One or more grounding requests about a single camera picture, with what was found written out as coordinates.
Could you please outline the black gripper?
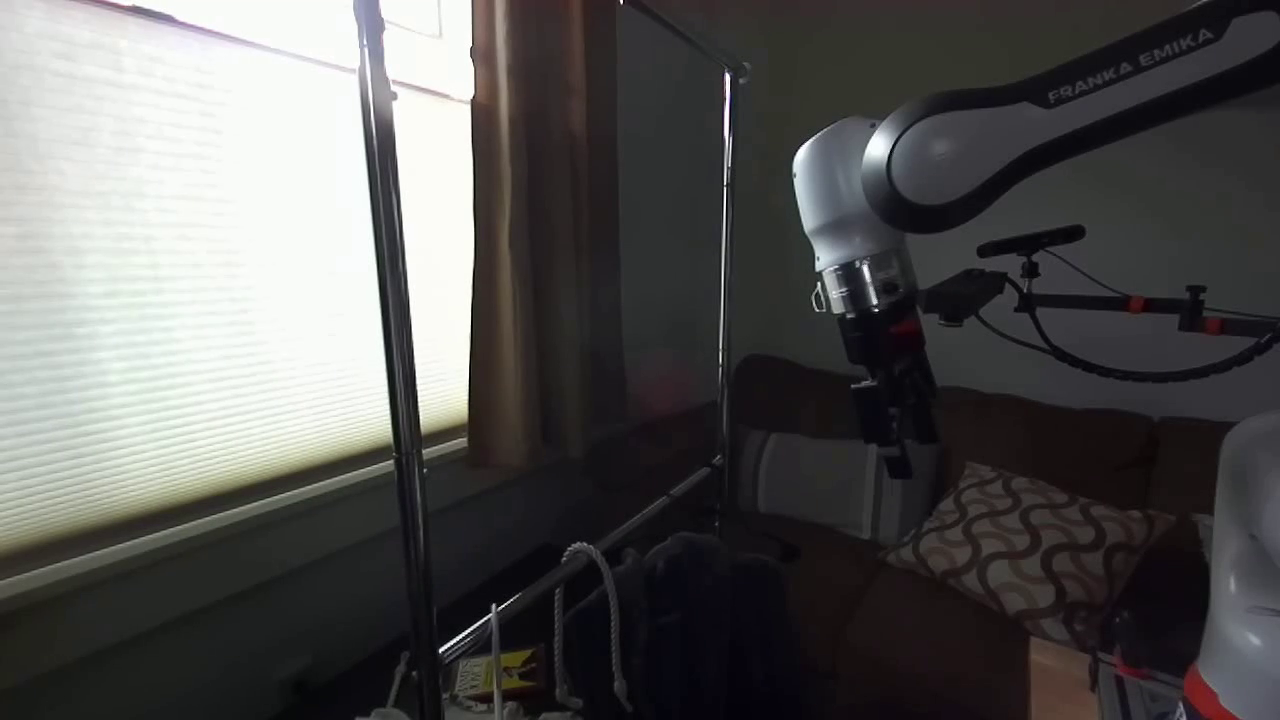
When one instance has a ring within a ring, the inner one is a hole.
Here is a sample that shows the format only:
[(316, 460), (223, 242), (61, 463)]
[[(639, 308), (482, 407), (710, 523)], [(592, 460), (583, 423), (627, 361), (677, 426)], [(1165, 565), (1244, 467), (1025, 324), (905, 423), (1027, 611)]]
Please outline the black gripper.
[(938, 441), (938, 379), (924, 352), (924, 327), (914, 308), (858, 312), (839, 318), (861, 435), (880, 451), (894, 480), (914, 480), (914, 443)]

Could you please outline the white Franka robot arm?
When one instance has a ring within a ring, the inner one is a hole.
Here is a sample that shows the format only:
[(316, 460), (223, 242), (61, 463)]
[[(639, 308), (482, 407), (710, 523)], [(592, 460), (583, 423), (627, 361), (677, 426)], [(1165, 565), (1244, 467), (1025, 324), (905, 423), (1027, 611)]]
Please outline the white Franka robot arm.
[[(1059, 68), (924, 96), (885, 118), (846, 117), (794, 155), (813, 242), (858, 384), (864, 435), (905, 476), (938, 435), (910, 241), (994, 208), (1025, 175), (1270, 86), (1280, 0), (1202, 0)], [(1196, 720), (1280, 720), (1280, 416), (1242, 420), (1222, 448)]]

